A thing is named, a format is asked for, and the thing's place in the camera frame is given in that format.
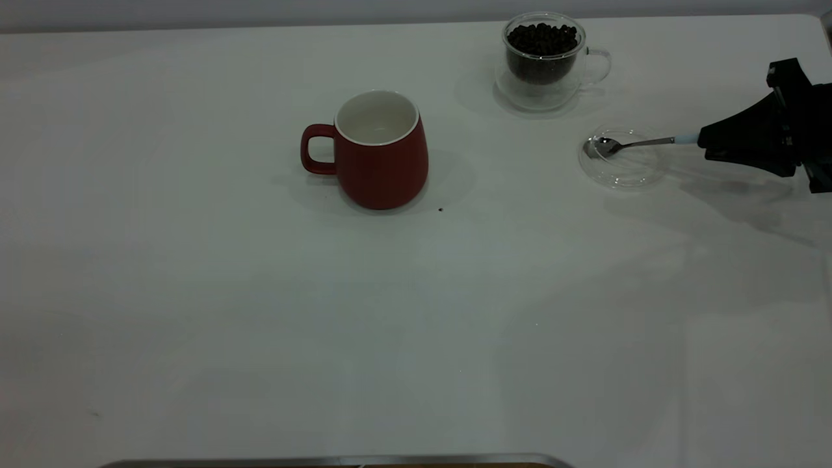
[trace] glass cup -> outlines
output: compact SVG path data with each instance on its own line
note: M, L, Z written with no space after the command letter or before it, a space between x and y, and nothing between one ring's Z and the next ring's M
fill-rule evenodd
M508 42L508 34L518 26L546 23L560 28L577 29L577 46L557 55L532 55L517 50ZM582 86L599 83L612 67L610 53L587 47L587 34L574 19L559 13L530 12L515 17L503 29L506 52L495 67L497 87L515 106L530 111L548 111L562 106ZM595 77L585 74L587 55L601 56L606 65Z

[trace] coffee bean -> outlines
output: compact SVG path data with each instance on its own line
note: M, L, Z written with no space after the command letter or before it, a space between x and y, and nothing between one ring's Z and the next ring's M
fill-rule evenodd
M577 47L577 28L566 24L553 27L541 22L518 26L508 34L508 43L520 52L545 57L566 53ZM531 84L552 84L565 77L575 63L575 55L555 60L526 58L506 51L508 67L520 80Z

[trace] mug handle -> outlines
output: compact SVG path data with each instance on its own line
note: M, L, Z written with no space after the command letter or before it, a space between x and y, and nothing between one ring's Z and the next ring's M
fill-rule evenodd
M604 81L604 78L610 74L610 70L612 70L612 55L601 47L587 47L587 55L598 55L604 57L607 62L607 66L604 67L603 71L597 74L595 77L589 77L587 79L587 75L583 76L583 82L581 83L582 87L592 86L593 84L598 84Z
M310 156L310 140L315 137L335 138L335 127L323 123L308 126L300 140L300 162L304 165L304 169L313 174L334 175L334 162L320 162Z

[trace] glass cup handle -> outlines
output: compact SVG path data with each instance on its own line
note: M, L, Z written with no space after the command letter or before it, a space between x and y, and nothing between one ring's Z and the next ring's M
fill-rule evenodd
M610 70L612 70L612 55L610 55L606 49L601 47L587 47L587 55L598 55L604 57L604 62L606 62L607 65L600 73L585 73L583 76L583 82L581 83L581 86L583 87L592 86L593 84L602 82L604 78L610 74Z

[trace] mug rim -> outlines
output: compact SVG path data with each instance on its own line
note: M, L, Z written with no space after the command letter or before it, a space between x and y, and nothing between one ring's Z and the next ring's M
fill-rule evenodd
M407 101L408 104L410 104L413 107L414 111L416 111L416 118L414 119L413 125L411 125L410 128L408 129L408 131L406 131L404 134L402 134L402 136L397 137L397 138L395 138L393 140L390 140L388 142L367 143L367 142L359 142L357 140L354 140L353 138L348 137L347 134L344 133L341 130L341 127L338 124L338 114L341 113L341 110L344 109L344 106L349 104L355 98L362 97L365 94L372 94L372 93L376 93L376 92L377 93L386 93L386 94L395 94L395 95L398 95L399 97L403 97L404 100ZM410 134L414 132L414 130L416 129L416 126L418 125L418 123L421 120L422 120L422 114L421 114L421 112L419 112L419 109L416 106L416 103L413 102L413 99L410 99L409 97L407 97L406 95L404 95L401 92L393 91L393 90L390 90L390 89L380 89L380 88L373 88L373 89L370 89L368 91L359 92L358 94L353 95L350 99L347 99L346 101L344 101L343 104L341 104L341 107L339 107L338 111L335 112L335 117L333 118L333 122L334 122L334 125L335 125L335 130L338 131L338 134L341 137L343 137L345 140L347 140L348 142L355 143L356 145L360 145L362 147L386 147L387 145L392 145L393 143L400 142L400 141L404 140L405 138L407 138L408 136L410 136Z
M568 22L572 23L581 33L581 41L577 44L577 47L573 48L571 51L558 53L555 55L534 55L531 53L525 53L523 51L520 51L508 42L508 34L511 32L508 29L514 23L526 21L532 17L554 17L557 19L565 19ZM512 19L508 20L506 26L503 28L503 43L506 45L506 47L508 47L508 50L525 58L531 58L532 60L557 60L559 58L571 57L578 53L578 51L580 51L582 48L584 48L587 44L587 32L584 30L583 26L581 26L581 23L576 21L574 18L568 17L567 15L562 15L561 13L555 12L528 12L523 13L522 15L517 15L516 17L513 17Z

